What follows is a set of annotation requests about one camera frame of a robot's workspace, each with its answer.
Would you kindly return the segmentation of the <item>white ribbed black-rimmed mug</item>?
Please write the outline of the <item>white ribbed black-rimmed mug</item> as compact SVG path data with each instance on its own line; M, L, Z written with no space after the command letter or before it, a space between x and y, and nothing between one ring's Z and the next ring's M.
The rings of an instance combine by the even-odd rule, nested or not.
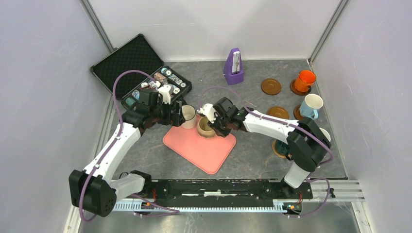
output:
M185 122L181 125L183 129L192 129L196 126L196 110L192 105L183 105L182 113Z

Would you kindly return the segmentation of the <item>beige mug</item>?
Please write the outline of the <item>beige mug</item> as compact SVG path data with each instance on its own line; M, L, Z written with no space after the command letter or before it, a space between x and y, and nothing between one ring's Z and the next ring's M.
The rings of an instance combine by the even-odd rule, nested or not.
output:
M216 133L215 131L208 125L209 121L204 116L201 117L197 123L197 132L201 137L204 138L213 138Z

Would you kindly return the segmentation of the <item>brown wooden coaster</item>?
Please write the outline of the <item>brown wooden coaster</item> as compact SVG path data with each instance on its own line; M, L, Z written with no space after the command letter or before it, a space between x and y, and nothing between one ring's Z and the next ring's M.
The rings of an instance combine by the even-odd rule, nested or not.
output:
M294 87L294 83L295 83L295 80L292 80L291 83L290 83L290 90L291 90L294 94L296 94L296 95L305 96L305 95L309 94L309 93L311 92L311 90L312 90L312 86L308 86L308 89L307 89L306 92L298 91L298 90Z
M290 117L288 111L280 106L273 106L269 108L266 114L281 119L289 119Z
M297 120L302 120L303 119L303 116L300 114L300 107L301 107L301 105L297 105L293 110L293 116Z
M263 80L260 87L263 93L271 96L279 94L282 89L281 83L273 78Z

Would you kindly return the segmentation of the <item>dark green mug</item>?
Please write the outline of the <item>dark green mug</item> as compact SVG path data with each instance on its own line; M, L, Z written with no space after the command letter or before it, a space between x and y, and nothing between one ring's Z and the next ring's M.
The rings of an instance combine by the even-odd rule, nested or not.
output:
M276 142L274 142L274 152L281 158L286 158L290 161L293 160L288 144L280 140L276 140Z

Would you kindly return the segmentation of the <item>white mug blue handle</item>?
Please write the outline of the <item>white mug blue handle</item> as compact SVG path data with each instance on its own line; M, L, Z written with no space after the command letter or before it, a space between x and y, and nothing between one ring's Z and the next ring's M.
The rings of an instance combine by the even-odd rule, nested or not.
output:
M303 117L316 120L319 117L319 111L323 105L324 101L319 95L308 94L305 96L301 106L299 107L299 113Z

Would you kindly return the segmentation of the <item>orange mug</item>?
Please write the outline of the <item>orange mug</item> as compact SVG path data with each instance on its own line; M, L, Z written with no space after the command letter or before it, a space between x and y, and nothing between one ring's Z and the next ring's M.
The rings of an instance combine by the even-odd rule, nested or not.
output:
M316 75L310 70L302 70L295 79L294 87L301 92L306 92L308 86L316 82Z

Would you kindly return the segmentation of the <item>woven rattan coaster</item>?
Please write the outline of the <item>woven rattan coaster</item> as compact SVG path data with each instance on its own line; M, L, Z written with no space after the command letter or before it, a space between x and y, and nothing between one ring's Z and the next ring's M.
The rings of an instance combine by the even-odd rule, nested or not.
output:
M272 144L272 149L274 153L280 158L286 158L289 154L289 147L282 141L275 140Z

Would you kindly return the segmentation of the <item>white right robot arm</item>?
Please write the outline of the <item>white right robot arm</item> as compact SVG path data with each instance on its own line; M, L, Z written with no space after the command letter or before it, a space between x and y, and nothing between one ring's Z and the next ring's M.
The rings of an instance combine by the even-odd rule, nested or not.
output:
M208 119L208 125L218 136L244 131L269 136L286 144L293 164L284 176L280 190L287 198L295 197L309 174L325 163L327 154L332 154L330 140L308 117L287 120L246 106L239 109L226 97L214 104L204 104L198 113Z

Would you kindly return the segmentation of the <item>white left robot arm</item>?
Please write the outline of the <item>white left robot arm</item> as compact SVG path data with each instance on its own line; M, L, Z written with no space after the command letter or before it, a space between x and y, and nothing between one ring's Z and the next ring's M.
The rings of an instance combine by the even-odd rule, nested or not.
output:
M113 181L114 172L147 129L155 124L182 125L183 105L181 99L171 98L169 86L140 91L138 100L121 115L114 134L97 157L83 170L73 170L69 175L71 202L79 208L81 219L85 219L85 211L106 217L117 201L132 194L141 198L151 195L150 175L131 172Z

